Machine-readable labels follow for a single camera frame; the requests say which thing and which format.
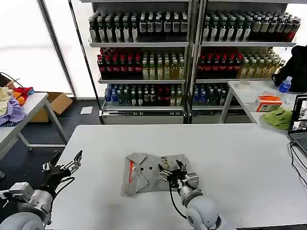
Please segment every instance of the green cloth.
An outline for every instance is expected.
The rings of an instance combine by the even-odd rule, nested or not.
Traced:
[[[278,129],[288,130],[290,127],[292,111],[282,107],[263,115],[264,120]]]

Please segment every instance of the cardboard box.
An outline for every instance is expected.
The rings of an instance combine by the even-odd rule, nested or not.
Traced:
[[[50,103],[51,108],[53,109],[56,115],[61,115],[72,103],[72,99],[67,97],[62,92],[47,92],[47,100]],[[41,108],[30,122],[49,122],[49,117],[46,111]]]

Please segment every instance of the purple cloth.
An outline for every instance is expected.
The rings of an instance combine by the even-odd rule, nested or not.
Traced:
[[[5,115],[0,116],[0,125],[7,121],[18,123],[24,119],[26,113],[21,110],[21,107],[14,97],[10,97],[8,108]]]

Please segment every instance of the orange box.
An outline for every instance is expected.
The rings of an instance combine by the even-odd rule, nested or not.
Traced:
[[[283,103],[279,97],[276,96],[259,96],[256,99],[256,111],[269,112],[278,109]]]

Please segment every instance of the red cloth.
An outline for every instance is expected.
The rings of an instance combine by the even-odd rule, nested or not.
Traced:
[[[19,88],[13,89],[13,91],[21,93],[21,95],[19,97],[23,97],[24,100],[27,100],[28,92],[30,90],[32,90],[32,89],[33,89],[33,87],[29,87],[29,88],[21,88],[21,87],[19,87]]]

